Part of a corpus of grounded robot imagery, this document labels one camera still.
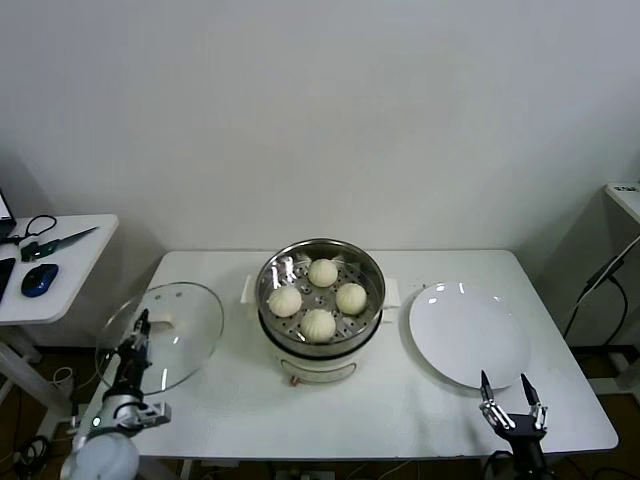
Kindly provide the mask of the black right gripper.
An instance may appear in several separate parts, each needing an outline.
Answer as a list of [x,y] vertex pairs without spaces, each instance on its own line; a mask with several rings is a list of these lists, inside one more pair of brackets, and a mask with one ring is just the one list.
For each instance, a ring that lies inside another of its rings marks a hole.
[[511,447],[516,471],[543,471],[545,458],[541,441],[545,436],[548,408],[543,406],[538,392],[525,374],[521,382],[530,415],[508,415],[494,398],[490,381],[484,370],[481,371],[480,410],[487,422],[496,430],[496,434],[507,441]]

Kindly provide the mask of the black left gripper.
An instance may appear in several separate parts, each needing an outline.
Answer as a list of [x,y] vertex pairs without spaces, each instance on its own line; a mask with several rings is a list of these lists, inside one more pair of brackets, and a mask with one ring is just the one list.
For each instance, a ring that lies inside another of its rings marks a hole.
[[136,399],[143,399],[141,384],[145,370],[149,363],[149,310],[144,309],[135,322],[136,336],[132,340],[131,350],[118,353],[120,363],[112,386],[106,391],[106,396],[128,395]]

